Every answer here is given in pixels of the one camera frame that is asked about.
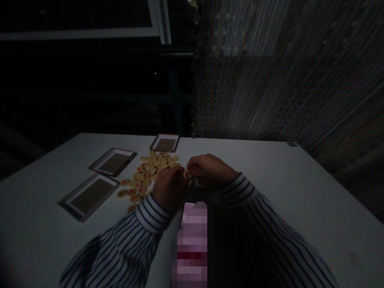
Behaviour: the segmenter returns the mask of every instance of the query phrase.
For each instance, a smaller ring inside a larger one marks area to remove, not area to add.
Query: round game piece
[[[130,198],[131,203],[136,203],[138,199],[139,199],[138,194],[132,194],[131,195],[131,198]]]
[[[163,164],[163,165],[161,165],[160,167],[159,167],[159,170],[161,171],[161,170],[163,170],[163,169],[165,169],[165,168],[168,168],[169,166],[168,166],[168,164]]]
[[[131,196],[132,194],[136,194],[136,189],[135,188],[130,188],[127,192],[127,196]]]
[[[184,178],[191,178],[191,175],[188,173],[187,170],[185,170],[185,171],[183,172],[183,176],[184,176]]]
[[[129,213],[129,212],[132,212],[133,210],[135,210],[136,207],[137,207],[137,204],[133,204],[133,205],[129,206],[129,207],[128,207],[128,213]]]
[[[141,187],[141,188],[137,191],[137,194],[139,194],[139,195],[143,195],[143,194],[145,194],[145,192],[147,192],[147,188],[145,188],[145,187]]]
[[[127,190],[120,190],[119,192],[117,192],[117,198],[121,199],[125,196],[127,196]]]
[[[140,196],[139,196],[139,198],[138,198],[138,200],[137,200],[139,203],[141,203],[141,202],[144,200],[144,197],[143,197],[143,196],[144,196],[144,195],[140,195]]]
[[[132,180],[130,180],[130,181],[128,182],[128,185],[129,185],[130,187],[133,187],[133,186],[135,186],[135,183],[136,183],[136,181],[135,181],[134,179],[132,179]]]
[[[149,180],[149,179],[144,180],[144,182],[143,182],[144,187],[148,187],[150,185],[151,185],[151,180]]]
[[[125,186],[128,185],[128,182],[129,182],[128,179],[121,180],[120,185],[123,186],[123,187],[125,187]]]

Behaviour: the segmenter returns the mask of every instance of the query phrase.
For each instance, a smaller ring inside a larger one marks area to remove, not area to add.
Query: person
[[[224,210],[239,234],[241,267],[246,267],[254,285],[338,287],[318,252],[278,216],[244,174],[211,154],[192,157],[187,169],[200,182],[221,187]],[[62,273],[60,287],[144,287],[159,236],[188,185],[189,179],[174,184],[176,174],[183,170],[160,171],[153,192],[136,210],[74,256]]]

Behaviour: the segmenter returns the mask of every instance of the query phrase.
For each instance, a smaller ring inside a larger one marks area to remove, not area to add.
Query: table
[[[92,237],[127,210],[111,196],[85,223],[56,203],[93,172],[112,147],[138,153],[116,178],[129,178],[154,136],[79,134],[0,183],[0,260],[12,287],[55,287],[64,267]],[[341,287],[383,287],[384,226],[302,148],[285,142],[181,138],[176,154],[212,153],[242,171],[324,257]],[[176,215],[164,232],[147,287],[169,287]]]

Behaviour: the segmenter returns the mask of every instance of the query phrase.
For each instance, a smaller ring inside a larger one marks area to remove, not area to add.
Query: phone
[[[192,203],[192,202],[185,202],[184,203],[183,216],[181,217],[180,227],[182,226],[182,224],[186,220],[188,212],[192,209],[193,206],[195,206],[195,204],[196,203]]]

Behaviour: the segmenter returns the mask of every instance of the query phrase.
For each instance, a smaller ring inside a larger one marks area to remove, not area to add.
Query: blue striped sleeve
[[[251,258],[264,263],[258,265],[267,271],[258,274],[260,283],[274,282],[277,287],[338,287],[319,253],[278,216],[267,198],[242,173],[220,191],[220,199],[224,207],[232,208],[238,234],[242,235],[238,240],[248,242],[248,247],[257,245],[248,254],[254,253]]]
[[[160,234],[170,215],[149,194],[115,226],[74,256],[60,287],[144,287]]]

